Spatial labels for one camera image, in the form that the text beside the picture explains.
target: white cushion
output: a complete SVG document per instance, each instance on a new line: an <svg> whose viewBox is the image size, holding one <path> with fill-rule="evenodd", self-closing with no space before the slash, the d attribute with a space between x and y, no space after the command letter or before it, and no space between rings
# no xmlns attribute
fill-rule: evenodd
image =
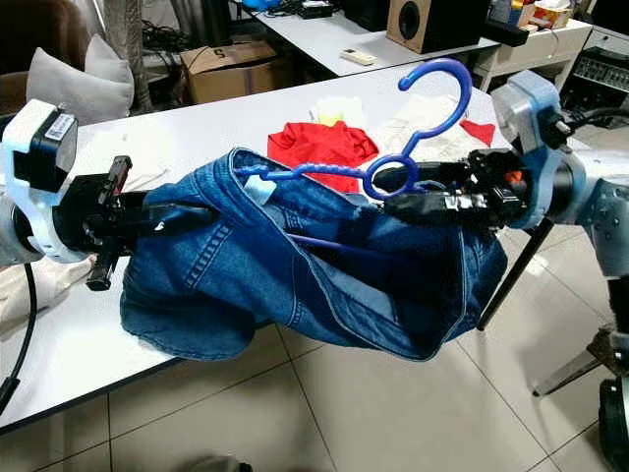
<svg viewBox="0 0 629 472"><path fill-rule="evenodd" d="M32 98L64 104L80 125L124 118L133 102L133 86L78 71L38 47L32 56L27 101Z"/></svg>
<svg viewBox="0 0 629 472"><path fill-rule="evenodd" d="M116 51L98 34L91 37L87 47L86 72L107 81L130 84L132 87L134 85L129 62L120 59Z"/></svg>

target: speaker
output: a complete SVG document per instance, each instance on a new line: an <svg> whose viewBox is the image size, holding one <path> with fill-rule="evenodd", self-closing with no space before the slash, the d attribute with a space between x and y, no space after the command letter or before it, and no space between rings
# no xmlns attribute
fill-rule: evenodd
<svg viewBox="0 0 629 472"><path fill-rule="evenodd" d="M386 30L390 0L345 0L345 18L369 31Z"/></svg>
<svg viewBox="0 0 629 472"><path fill-rule="evenodd" d="M491 0L391 0L386 37L418 53L471 46Z"/></svg>

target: red cloth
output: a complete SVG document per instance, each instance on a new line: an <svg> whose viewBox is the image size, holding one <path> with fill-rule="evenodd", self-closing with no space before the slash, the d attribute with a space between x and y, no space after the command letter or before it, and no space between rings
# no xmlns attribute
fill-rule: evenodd
<svg viewBox="0 0 629 472"><path fill-rule="evenodd" d="M358 167L377 156L377 147L363 130L348 128L343 121L337 121L331 127L316 123L287 123L284 131L268 136L268 156L290 168L306 162ZM358 192L355 178L309 175L339 192Z"/></svg>
<svg viewBox="0 0 629 472"><path fill-rule="evenodd" d="M479 125L473 121L463 120L461 126L469 135L472 135L477 140L482 141L489 147L493 141L493 133L495 132L495 126L493 125Z"/></svg>

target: table leg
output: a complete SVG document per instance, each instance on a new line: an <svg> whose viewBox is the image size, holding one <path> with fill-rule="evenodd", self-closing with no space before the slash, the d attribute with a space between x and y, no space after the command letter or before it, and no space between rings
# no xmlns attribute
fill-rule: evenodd
<svg viewBox="0 0 629 472"><path fill-rule="evenodd" d="M574 66L574 63L576 62L576 60L577 58L575 57L571 61L566 62L563 66L563 70L561 71L561 74L559 74L557 77L554 78L554 85L557 87L557 90L561 91L561 89L563 89L563 86L568 80L568 76L570 75L570 72L572 72L572 66Z"/></svg>
<svg viewBox="0 0 629 472"><path fill-rule="evenodd" d="M493 75L491 72L486 72L485 75L479 74L483 77L483 81L481 82L480 89L481 91L487 92L489 90L489 85L491 84L491 79L493 79Z"/></svg>

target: cardboard box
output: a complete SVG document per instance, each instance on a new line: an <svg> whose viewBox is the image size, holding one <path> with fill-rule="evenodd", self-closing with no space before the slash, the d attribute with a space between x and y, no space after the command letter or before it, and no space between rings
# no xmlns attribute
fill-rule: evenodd
<svg viewBox="0 0 629 472"><path fill-rule="evenodd" d="M201 47L181 53L195 103L243 96L292 85L291 63L265 41Z"/></svg>

